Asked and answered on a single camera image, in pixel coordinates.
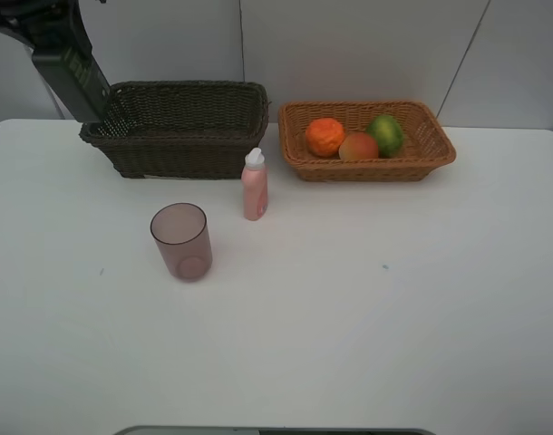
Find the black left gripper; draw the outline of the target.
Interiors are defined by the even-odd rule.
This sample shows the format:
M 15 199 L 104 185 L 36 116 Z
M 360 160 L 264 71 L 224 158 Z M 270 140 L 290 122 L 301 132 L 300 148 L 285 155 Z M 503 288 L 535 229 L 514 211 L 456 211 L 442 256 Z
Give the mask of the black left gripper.
M 77 44 L 76 1 L 0 1 L 0 34 L 31 48 Z

